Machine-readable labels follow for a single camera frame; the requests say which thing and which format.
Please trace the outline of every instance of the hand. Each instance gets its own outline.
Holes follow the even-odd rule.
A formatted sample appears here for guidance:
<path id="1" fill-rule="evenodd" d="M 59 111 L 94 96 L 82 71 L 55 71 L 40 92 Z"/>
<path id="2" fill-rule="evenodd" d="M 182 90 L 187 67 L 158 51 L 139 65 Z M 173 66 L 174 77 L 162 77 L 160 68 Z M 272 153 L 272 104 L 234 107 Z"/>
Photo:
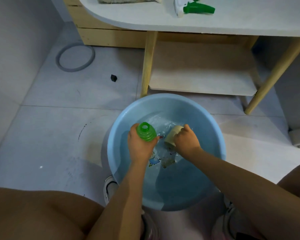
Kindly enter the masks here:
<path id="1" fill-rule="evenodd" d="M 153 148 L 159 140 L 159 136 L 154 138 L 152 141 L 144 141 L 137 134 L 137 127 L 139 124 L 131 126 L 128 134 L 128 148 L 130 152 L 130 158 L 133 163 L 148 163 Z"/>
<path id="2" fill-rule="evenodd" d="M 196 134 L 187 124 L 174 136 L 174 143 L 176 144 L 176 152 L 187 160 L 192 157 L 197 149 L 201 149 Z"/>

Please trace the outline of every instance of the left hand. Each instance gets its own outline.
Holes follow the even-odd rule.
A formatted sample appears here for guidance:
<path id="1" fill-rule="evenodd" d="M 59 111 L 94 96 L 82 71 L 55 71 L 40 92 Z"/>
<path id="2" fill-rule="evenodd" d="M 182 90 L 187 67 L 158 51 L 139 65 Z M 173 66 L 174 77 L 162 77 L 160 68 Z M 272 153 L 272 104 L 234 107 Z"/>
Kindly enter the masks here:
<path id="1" fill-rule="evenodd" d="M 133 163 L 140 162 L 146 164 L 152 155 L 153 148 L 159 140 L 159 136 L 155 137 L 152 141 L 144 141 L 137 134 L 138 125 L 132 125 L 128 134 L 130 158 Z"/>

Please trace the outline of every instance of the white shelf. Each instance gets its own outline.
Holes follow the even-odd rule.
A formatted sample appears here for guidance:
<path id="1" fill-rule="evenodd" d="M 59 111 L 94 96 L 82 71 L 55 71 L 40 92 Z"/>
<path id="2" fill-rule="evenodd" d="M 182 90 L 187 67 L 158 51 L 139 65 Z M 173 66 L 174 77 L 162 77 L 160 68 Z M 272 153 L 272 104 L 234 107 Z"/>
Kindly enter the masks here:
<path id="1" fill-rule="evenodd" d="M 150 88 L 253 96 L 252 53 L 239 45 L 158 41 Z"/>
<path id="2" fill-rule="evenodd" d="M 200 0 L 213 15 L 178 18 L 174 0 L 100 4 L 80 0 L 97 19 L 121 28 L 229 35 L 300 36 L 300 0 Z"/>

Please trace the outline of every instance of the lower shelf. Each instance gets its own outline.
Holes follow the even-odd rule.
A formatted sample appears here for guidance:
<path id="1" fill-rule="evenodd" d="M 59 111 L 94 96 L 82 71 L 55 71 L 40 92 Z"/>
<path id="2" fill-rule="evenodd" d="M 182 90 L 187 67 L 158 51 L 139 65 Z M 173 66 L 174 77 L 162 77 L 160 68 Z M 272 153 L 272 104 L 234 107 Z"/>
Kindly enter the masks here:
<path id="1" fill-rule="evenodd" d="M 236 44 L 158 41 L 149 87 L 154 90 L 252 96 L 251 51 Z"/>

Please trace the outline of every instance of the white tabletop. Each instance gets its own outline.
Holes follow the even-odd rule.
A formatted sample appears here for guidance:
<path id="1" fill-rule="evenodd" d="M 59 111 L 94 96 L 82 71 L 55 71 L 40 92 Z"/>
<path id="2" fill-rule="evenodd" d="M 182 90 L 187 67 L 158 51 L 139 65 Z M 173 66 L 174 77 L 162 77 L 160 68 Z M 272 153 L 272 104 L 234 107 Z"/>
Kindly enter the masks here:
<path id="1" fill-rule="evenodd" d="M 178 18 L 173 0 L 100 4 L 80 0 L 97 19 L 121 28 L 300 37 L 300 0 L 200 0 L 216 8 L 213 15 L 185 14 Z"/>

